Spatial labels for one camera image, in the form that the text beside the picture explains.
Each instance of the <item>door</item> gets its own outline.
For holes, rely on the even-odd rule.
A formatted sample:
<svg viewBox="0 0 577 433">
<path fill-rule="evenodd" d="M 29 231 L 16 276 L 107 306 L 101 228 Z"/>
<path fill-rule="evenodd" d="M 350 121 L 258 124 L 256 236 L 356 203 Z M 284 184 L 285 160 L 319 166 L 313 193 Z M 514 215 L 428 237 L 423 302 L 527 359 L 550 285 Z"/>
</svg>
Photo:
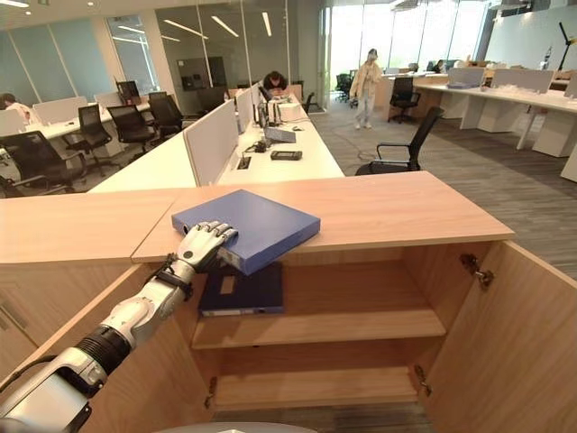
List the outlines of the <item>door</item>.
<svg viewBox="0 0 577 433">
<path fill-rule="evenodd" d="M 10 374 L 36 348 L 36 345 L 0 309 L 0 378 Z"/>
<path fill-rule="evenodd" d="M 577 281 L 495 244 L 420 398 L 439 433 L 577 431 Z"/>
<path fill-rule="evenodd" d="M 118 302 L 138 293 L 154 269 L 145 263 L 132 266 L 26 362 L 58 354 L 76 344 L 94 330 Z M 190 311 L 192 318 L 196 315 L 197 298 L 199 296 L 180 307 L 185 312 Z M 205 422 L 212 418 L 212 411 L 205 407 L 207 396 L 204 379 L 188 347 L 188 338 L 176 318 L 171 317 L 111 374 L 105 387 L 90 402 L 92 415 L 82 431 L 157 431 Z"/>
</svg>

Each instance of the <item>ceiling light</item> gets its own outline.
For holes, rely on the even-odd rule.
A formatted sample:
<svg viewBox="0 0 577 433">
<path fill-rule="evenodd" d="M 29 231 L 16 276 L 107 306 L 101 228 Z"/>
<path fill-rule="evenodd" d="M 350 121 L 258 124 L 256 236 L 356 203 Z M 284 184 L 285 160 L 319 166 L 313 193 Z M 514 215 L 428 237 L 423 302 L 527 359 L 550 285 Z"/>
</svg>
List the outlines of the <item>ceiling light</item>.
<svg viewBox="0 0 577 433">
<path fill-rule="evenodd" d="M 197 32 L 196 30 L 192 30 L 191 28 L 187 27 L 186 25 L 182 25 L 179 23 L 175 23 L 174 21 L 171 20 L 164 20 L 164 22 L 166 24 L 170 24 L 170 25 L 174 25 L 175 27 L 178 27 L 179 29 L 182 30 L 186 30 L 187 32 L 191 32 L 194 33 L 196 36 L 200 36 L 203 39 L 208 39 L 205 35 L 203 35 L 202 33 Z"/>
<path fill-rule="evenodd" d="M 264 26 L 267 28 L 267 34 L 272 36 L 272 32 L 270 31 L 270 22 L 269 22 L 269 13 L 263 12 L 262 13 L 262 20 L 264 21 Z"/>
<path fill-rule="evenodd" d="M 235 32 L 233 29 L 231 29 L 228 25 L 226 25 L 225 23 L 223 23 L 223 20 L 221 20 L 220 18 L 218 18 L 216 15 L 213 15 L 211 17 L 213 20 L 215 20 L 217 23 L 219 23 L 220 25 L 223 26 L 223 28 L 229 32 L 230 34 L 232 34 L 232 36 L 234 36 L 235 38 L 238 38 L 238 33 Z"/>
<path fill-rule="evenodd" d="M 180 42 L 180 39 L 171 38 L 170 36 L 164 36 L 163 34 L 160 36 L 162 39 L 168 39 L 169 41 Z"/>
<path fill-rule="evenodd" d="M 0 5 L 16 6 L 16 7 L 29 7 L 24 1 L 18 0 L 0 0 Z"/>
<path fill-rule="evenodd" d="M 118 28 L 129 30 L 130 32 L 144 33 L 142 30 L 134 29 L 133 27 L 128 27 L 127 25 L 119 25 Z"/>
<path fill-rule="evenodd" d="M 144 41 L 135 41 L 134 39 L 125 39 L 125 38 L 119 38 L 118 36 L 113 36 L 112 39 L 114 39 L 115 41 L 122 41 L 122 42 L 133 42 L 133 43 L 140 43 L 143 45 L 148 45 L 146 42 Z"/>
</svg>

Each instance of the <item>wooden countertop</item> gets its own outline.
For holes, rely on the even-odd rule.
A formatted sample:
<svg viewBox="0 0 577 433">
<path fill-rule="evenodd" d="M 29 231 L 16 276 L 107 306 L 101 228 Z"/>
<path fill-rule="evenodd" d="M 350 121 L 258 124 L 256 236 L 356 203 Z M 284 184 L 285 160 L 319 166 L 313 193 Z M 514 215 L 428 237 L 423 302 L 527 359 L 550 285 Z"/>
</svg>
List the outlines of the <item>wooden countertop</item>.
<svg viewBox="0 0 577 433">
<path fill-rule="evenodd" d="M 182 237 L 170 216 L 247 189 L 321 218 L 321 232 L 298 253 L 509 239 L 513 232 L 428 172 L 183 189 L 133 254 L 162 260 Z"/>
<path fill-rule="evenodd" d="M 0 266 L 130 260 L 180 189 L 0 200 Z"/>
</svg>

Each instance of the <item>wooden cabinet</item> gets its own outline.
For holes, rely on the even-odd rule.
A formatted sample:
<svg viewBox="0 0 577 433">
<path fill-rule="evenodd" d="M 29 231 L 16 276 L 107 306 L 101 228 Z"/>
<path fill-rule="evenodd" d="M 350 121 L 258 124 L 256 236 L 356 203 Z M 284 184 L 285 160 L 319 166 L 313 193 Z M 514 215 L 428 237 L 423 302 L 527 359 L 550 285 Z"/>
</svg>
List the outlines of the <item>wooden cabinet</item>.
<svg viewBox="0 0 577 433">
<path fill-rule="evenodd" d="M 0 377 L 6 377 L 37 348 L 0 307 Z"/>
<path fill-rule="evenodd" d="M 427 173 L 366 178 L 247 186 L 322 219 L 281 258 L 285 313 L 199 318 L 197 276 L 193 299 L 93 399 L 85 431 L 392 401 L 421 401 L 439 433 L 577 431 L 577 282 Z M 229 190 L 184 191 L 132 254 L 139 264 L 31 359 L 138 291 L 179 244 L 170 215 Z"/>
</svg>

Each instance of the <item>mobile phone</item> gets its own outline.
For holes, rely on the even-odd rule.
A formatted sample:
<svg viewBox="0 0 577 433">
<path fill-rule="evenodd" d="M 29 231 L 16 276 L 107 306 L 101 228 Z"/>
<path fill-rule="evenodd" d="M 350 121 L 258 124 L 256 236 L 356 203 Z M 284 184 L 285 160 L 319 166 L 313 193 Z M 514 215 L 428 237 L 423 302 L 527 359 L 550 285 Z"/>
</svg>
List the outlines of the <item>mobile phone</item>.
<svg viewBox="0 0 577 433">
<path fill-rule="evenodd" d="M 270 158 L 274 161 L 298 161 L 303 157 L 303 152 L 273 151 Z"/>
</svg>

